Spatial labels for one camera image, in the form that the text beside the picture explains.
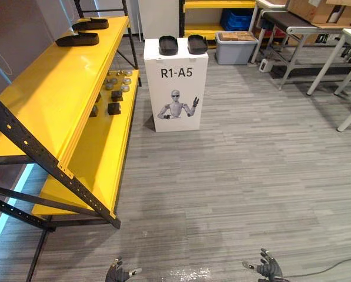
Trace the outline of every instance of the yellow shelf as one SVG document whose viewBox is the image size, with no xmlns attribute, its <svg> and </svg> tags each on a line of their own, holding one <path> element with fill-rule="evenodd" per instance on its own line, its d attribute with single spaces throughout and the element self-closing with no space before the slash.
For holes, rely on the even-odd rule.
<svg viewBox="0 0 351 282">
<path fill-rule="evenodd" d="M 113 213 L 121 179 L 126 144 L 133 114 L 139 71 L 130 76 L 130 91 L 123 93 L 121 114 L 109 116 L 107 104 L 111 103 L 111 91 L 102 90 L 102 98 L 96 104 L 97 117 L 90 117 L 82 132 L 69 169 L 75 176 Z M 119 90 L 122 76 L 114 90 Z M 91 209 L 81 199 L 49 176 L 42 188 L 40 197 Z M 39 204 L 34 205 L 32 214 L 36 216 L 73 214 L 66 210 L 54 209 Z"/>
<path fill-rule="evenodd" d="M 108 18 L 95 46 L 53 43 L 0 95 L 1 102 L 67 167 L 120 44 L 128 17 Z M 24 155 L 0 132 L 0 156 Z"/>
<path fill-rule="evenodd" d="M 213 8 L 254 8 L 255 1 L 186 1 L 183 11 L 187 9 L 213 9 Z"/>
<path fill-rule="evenodd" d="M 206 24 L 187 24 L 185 26 L 185 37 L 193 34 L 205 36 L 207 40 L 216 39 L 216 32 L 223 31 L 223 27 L 218 23 L 206 23 Z"/>
</svg>

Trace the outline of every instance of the blue led light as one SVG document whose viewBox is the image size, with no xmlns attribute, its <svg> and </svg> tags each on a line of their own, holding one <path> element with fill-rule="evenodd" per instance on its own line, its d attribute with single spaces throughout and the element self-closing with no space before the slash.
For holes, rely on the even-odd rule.
<svg viewBox="0 0 351 282">
<path fill-rule="evenodd" d="M 17 192 L 22 191 L 22 188 L 24 187 L 26 181 L 28 180 L 28 177 L 29 177 L 30 172 L 32 171 L 33 167 L 34 167 L 34 164 L 32 164 L 32 163 L 26 165 L 24 172 L 21 174 L 21 177 L 18 180 L 16 187 L 14 188 L 15 191 L 17 191 Z M 15 203 L 16 203 L 16 199 L 14 199 L 14 198 L 10 198 L 8 200 L 8 204 L 10 204 L 11 206 L 14 206 Z M 3 231 L 4 225 L 5 225 L 7 220 L 8 220 L 8 216 L 6 214 L 2 213 L 0 216 L 0 235 Z"/>
</svg>

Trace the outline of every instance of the white pedestal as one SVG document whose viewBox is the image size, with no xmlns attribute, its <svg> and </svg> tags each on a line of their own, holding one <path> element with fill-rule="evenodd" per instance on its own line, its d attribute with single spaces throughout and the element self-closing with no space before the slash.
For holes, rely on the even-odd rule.
<svg viewBox="0 0 351 282">
<path fill-rule="evenodd" d="M 162 56 L 158 39 L 147 39 L 144 61 L 156 131 L 198 130 L 208 54 L 191 55 L 188 39 L 178 38 L 178 54 Z"/>
</svg>

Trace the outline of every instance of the white table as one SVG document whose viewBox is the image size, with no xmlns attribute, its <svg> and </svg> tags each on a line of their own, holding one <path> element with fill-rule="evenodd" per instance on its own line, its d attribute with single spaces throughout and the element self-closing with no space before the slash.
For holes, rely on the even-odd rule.
<svg viewBox="0 0 351 282">
<path fill-rule="evenodd" d="M 322 68 L 322 70 L 319 72 L 319 74 L 317 75 L 316 79 L 314 80 L 314 82 L 312 83 L 311 87 L 309 88 L 309 90 L 307 91 L 307 95 L 311 95 L 314 90 L 316 89 L 317 85 L 319 84 L 319 82 L 322 80 L 323 76 L 325 75 L 325 73 L 327 72 L 327 70 L 329 69 L 329 66 L 331 65 L 331 63 L 333 62 L 333 60 L 335 59 L 335 57 L 337 56 L 337 54 L 339 53 L 341 47 L 344 45 L 345 42 L 351 43 L 351 28 L 344 28 L 343 29 L 343 33 L 342 33 L 342 37 L 340 38 L 339 43 L 336 45 L 336 47 L 334 48 L 332 54 L 329 56 L 327 62 L 324 64 L 324 67 Z M 351 71 L 349 72 L 349 74 L 346 76 L 345 80 L 341 83 L 341 85 L 336 89 L 336 91 L 334 92 L 335 95 L 338 95 L 343 89 L 344 87 L 348 84 L 348 82 L 351 80 Z M 349 125 L 351 124 L 351 114 L 350 116 L 347 117 L 347 119 L 337 128 L 337 131 L 339 132 L 343 132 Z"/>
<path fill-rule="evenodd" d="M 272 4 L 267 0 L 256 0 L 255 8 L 253 9 L 253 14 L 251 18 L 250 28 L 248 29 L 248 31 L 252 31 L 259 9 L 281 10 L 285 9 L 285 6 L 285 4 Z"/>
</svg>

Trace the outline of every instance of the humanoid robot image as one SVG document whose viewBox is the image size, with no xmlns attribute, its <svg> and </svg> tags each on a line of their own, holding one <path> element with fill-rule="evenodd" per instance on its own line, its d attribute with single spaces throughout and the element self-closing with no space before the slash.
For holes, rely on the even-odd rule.
<svg viewBox="0 0 351 282">
<path fill-rule="evenodd" d="M 163 106 L 159 114 L 157 115 L 160 119 L 179 119 L 180 114 L 182 113 L 182 109 L 185 110 L 187 116 L 193 116 L 195 113 L 196 107 L 199 103 L 199 99 L 196 97 L 193 100 L 192 108 L 190 109 L 187 104 L 183 104 L 179 102 L 180 92 L 178 90 L 171 91 L 171 99 L 173 102 L 171 104 L 167 104 Z M 166 115 L 165 113 L 170 110 L 171 115 Z"/>
</svg>

